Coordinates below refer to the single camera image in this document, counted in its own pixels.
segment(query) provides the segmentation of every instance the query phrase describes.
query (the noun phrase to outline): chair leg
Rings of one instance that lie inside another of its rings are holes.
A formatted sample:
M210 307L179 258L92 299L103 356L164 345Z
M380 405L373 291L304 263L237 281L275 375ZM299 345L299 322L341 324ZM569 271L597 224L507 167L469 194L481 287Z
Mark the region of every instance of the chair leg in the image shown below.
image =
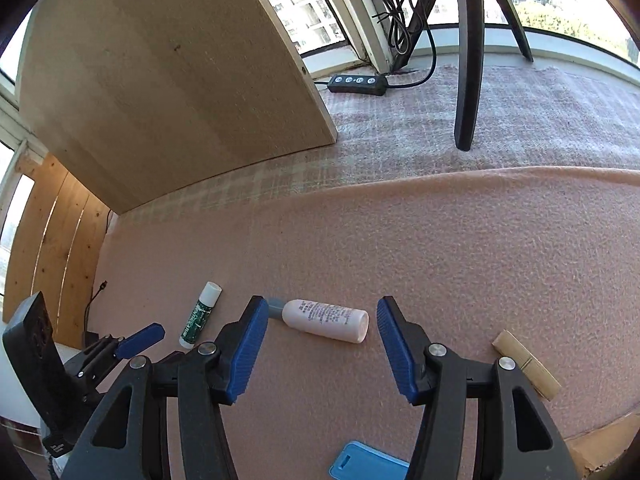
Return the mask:
M482 86L484 0L458 0L458 12L460 15L460 62L454 137L456 147L468 152L476 129Z
M527 37L524 33L524 28L522 28L522 23L520 22L520 18L518 17L516 8L513 6L513 2L511 0L495 1L498 2L498 5L500 5L500 10L504 14L504 17L507 18L507 23L511 25L511 30L513 31L513 35L516 37L516 42L520 47L522 55L533 63L533 54L531 53L531 48L529 47L529 41L527 41Z
M414 52L415 46L420 39L420 35L422 34L423 27L420 25L424 22L425 16L428 17L431 11L433 10L433 6L436 3L436 0L419 0L422 4L416 7L416 10L424 12L424 16L420 18L416 12L411 16L411 20L409 21L409 25L407 29L409 30L409 48L404 54L396 54L394 57L394 62L391 65L391 72L397 72L403 66L405 66L409 62L409 58L411 54Z

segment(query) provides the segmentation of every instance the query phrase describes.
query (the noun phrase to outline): wooden wall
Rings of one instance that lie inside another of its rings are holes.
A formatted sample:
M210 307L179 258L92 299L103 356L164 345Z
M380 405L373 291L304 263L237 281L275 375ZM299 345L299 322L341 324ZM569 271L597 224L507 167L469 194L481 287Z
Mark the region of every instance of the wooden wall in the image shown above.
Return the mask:
M41 290L55 341L80 348L109 209L52 155L40 166L23 161L17 169L34 186L15 232L2 320Z
M337 132L268 0L41 0L20 114L116 213Z

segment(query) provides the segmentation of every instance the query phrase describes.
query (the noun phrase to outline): white cylinder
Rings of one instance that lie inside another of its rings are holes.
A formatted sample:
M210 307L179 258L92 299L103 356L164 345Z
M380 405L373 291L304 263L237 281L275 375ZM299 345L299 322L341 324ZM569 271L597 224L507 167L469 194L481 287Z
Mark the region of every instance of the white cylinder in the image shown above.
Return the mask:
M369 314L364 310L307 300L288 301L282 320L302 332L349 343L362 343L369 328Z

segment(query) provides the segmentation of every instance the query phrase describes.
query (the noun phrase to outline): glue stick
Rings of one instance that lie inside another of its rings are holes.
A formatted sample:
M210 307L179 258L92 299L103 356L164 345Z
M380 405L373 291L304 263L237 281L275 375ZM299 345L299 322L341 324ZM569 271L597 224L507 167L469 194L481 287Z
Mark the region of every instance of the glue stick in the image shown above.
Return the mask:
M307 300L284 303L277 298L269 298L267 302L269 317L281 319L302 332L349 343L362 343L367 335L369 314L365 310Z
M207 282L207 285L204 286L193 311L191 311L187 326L178 339L181 346L189 350L193 348L220 296L220 292L222 292L220 286L213 282Z

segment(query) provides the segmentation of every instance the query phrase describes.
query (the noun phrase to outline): metal screw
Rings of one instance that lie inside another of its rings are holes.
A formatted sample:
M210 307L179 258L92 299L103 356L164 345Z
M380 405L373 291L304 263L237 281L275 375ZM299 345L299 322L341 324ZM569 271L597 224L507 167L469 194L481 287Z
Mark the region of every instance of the metal screw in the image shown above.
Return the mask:
M516 361L510 357L501 357L498 359L498 364L503 370L513 370L516 367Z
M144 365L146 365L146 357L143 355L136 355L131 358L131 361L129 361L129 366L134 370L138 370L138 368L142 368Z
M212 343L211 341L207 341L206 343L202 343L200 346L198 346L198 354L211 355L217 349L218 347L215 345L215 343Z
M429 345L429 353L431 355L435 355L436 357L442 357L447 354L447 347L441 345L440 343L434 343Z

